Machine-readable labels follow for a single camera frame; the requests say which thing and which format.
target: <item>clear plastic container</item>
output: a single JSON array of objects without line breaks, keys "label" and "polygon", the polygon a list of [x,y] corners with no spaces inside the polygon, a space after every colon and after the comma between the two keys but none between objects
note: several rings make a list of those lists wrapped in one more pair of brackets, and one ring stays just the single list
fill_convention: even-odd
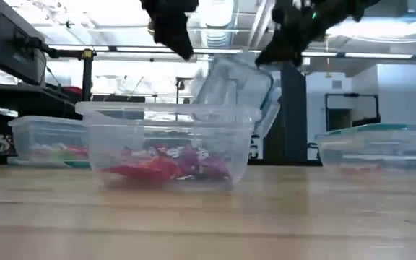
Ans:
[{"label": "clear plastic container", "polygon": [[416,174],[416,125],[376,123],[331,131],[316,141],[324,167],[332,172],[372,178]]},{"label": "clear plastic container", "polygon": [[[255,108],[77,103],[91,168],[109,186],[226,189],[245,173]],[[144,113],[129,120],[128,113]]]},{"label": "clear plastic container", "polygon": [[254,133],[260,138],[266,137],[272,124],[275,122],[275,118],[280,111],[280,97],[282,97],[282,88],[274,87],[267,98],[267,102],[261,109],[262,117],[261,120],[256,123],[254,130]]},{"label": "clear plastic container", "polygon": [[194,95],[195,104],[205,105],[241,105],[262,109],[267,101],[274,78],[272,75],[240,57],[217,56],[212,69],[202,80],[203,85]]},{"label": "clear plastic container", "polygon": [[23,116],[9,122],[19,159],[36,163],[87,162],[86,129],[79,120]]}]

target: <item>wooden table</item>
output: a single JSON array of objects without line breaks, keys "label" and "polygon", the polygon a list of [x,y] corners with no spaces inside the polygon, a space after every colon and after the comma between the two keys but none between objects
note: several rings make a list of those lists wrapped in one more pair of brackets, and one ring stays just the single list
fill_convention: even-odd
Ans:
[{"label": "wooden table", "polygon": [[0,167],[0,259],[416,259],[415,177],[321,171],[250,167],[231,194],[178,194]]}]

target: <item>monitor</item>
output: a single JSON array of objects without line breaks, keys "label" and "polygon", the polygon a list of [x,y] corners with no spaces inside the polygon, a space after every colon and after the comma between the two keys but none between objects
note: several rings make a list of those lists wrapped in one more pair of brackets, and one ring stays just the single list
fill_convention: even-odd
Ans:
[{"label": "monitor", "polygon": [[0,70],[25,83],[39,85],[44,80],[46,57],[38,49],[20,45],[31,38],[44,41],[40,32],[0,0]]}]

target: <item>black pillar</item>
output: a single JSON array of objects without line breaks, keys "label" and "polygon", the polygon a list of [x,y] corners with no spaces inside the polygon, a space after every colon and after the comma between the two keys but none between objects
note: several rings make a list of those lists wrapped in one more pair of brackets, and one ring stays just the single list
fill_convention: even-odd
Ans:
[{"label": "black pillar", "polygon": [[82,88],[82,101],[91,101],[91,89],[92,89],[92,62],[96,52],[90,49],[85,49],[82,53],[83,59],[83,88]]},{"label": "black pillar", "polygon": [[280,77],[284,159],[290,164],[305,163],[308,161],[306,77],[290,63],[282,65]]}]

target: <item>white wall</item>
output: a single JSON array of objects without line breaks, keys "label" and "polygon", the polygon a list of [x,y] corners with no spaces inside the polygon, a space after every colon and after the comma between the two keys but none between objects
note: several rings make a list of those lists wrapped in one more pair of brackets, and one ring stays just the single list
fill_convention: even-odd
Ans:
[{"label": "white wall", "polygon": [[416,124],[416,65],[377,67],[381,122]]},{"label": "white wall", "polygon": [[[378,64],[352,78],[352,91],[378,94],[381,123],[416,124],[416,65]],[[368,100],[354,102],[353,115],[375,115]]]},{"label": "white wall", "polygon": [[[378,68],[372,66],[352,78],[352,91],[365,95],[378,94]],[[376,116],[376,102],[372,97],[358,97],[353,99],[351,119],[360,120]]]},{"label": "white wall", "polygon": [[[341,80],[342,89],[333,90],[332,81]],[[351,92],[351,79],[346,78],[344,73],[332,73],[331,77],[326,77],[324,72],[314,72],[306,77],[306,87],[308,92],[307,111],[308,111],[308,143],[314,142],[317,134],[326,132],[325,120],[325,101],[326,93],[346,93]],[[329,98],[330,108],[352,108],[350,99],[344,97]],[[316,158],[316,151],[308,150],[308,159]]]}]

